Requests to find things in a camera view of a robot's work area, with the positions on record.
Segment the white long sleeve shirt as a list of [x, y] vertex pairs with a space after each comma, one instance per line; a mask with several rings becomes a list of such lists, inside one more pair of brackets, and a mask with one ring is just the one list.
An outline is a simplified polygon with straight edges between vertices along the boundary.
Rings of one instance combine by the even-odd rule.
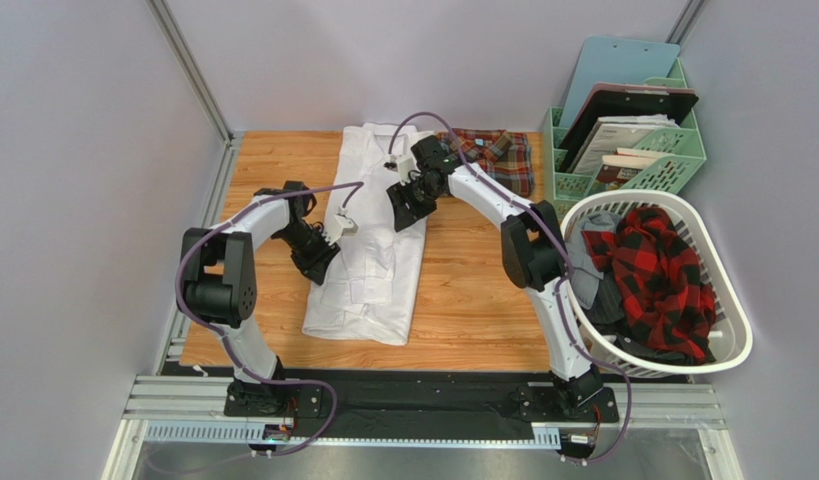
[[338, 255], [325, 280], [307, 298], [302, 331], [327, 340], [372, 340], [386, 345], [407, 343], [423, 254], [426, 223], [397, 232], [386, 190], [399, 180], [386, 168], [390, 155], [403, 155], [427, 132], [409, 125], [365, 123], [342, 132], [335, 183], [362, 182], [352, 197], [334, 191], [326, 214], [344, 209], [357, 232], [342, 237]]

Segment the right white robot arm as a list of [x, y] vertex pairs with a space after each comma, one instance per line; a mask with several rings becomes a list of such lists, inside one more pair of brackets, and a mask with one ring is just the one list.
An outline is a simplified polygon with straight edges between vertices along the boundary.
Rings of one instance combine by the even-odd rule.
[[504, 189], [480, 168], [447, 153], [434, 136], [418, 141], [407, 154], [387, 154], [384, 166], [399, 176], [387, 190], [396, 231], [431, 215], [445, 195], [465, 202], [497, 227], [504, 271], [530, 299], [560, 401], [567, 409], [583, 408], [602, 390], [603, 380], [577, 331], [565, 285], [567, 252], [553, 206]]

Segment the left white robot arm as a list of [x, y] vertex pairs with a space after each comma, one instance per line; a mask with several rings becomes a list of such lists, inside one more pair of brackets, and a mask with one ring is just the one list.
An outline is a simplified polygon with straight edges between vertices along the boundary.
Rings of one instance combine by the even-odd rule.
[[235, 369], [228, 393], [238, 403], [282, 405], [295, 385], [253, 318], [258, 297], [254, 256], [264, 242], [282, 240], [302, 276], [317, 285], [324, 282], [339, 247], [323, 227], [305, 219], [316, 193], [300, 181], [261, 189], [231, 219], [212, 228], [191, 228], [183, 236], [176, 303], [222, 345]]

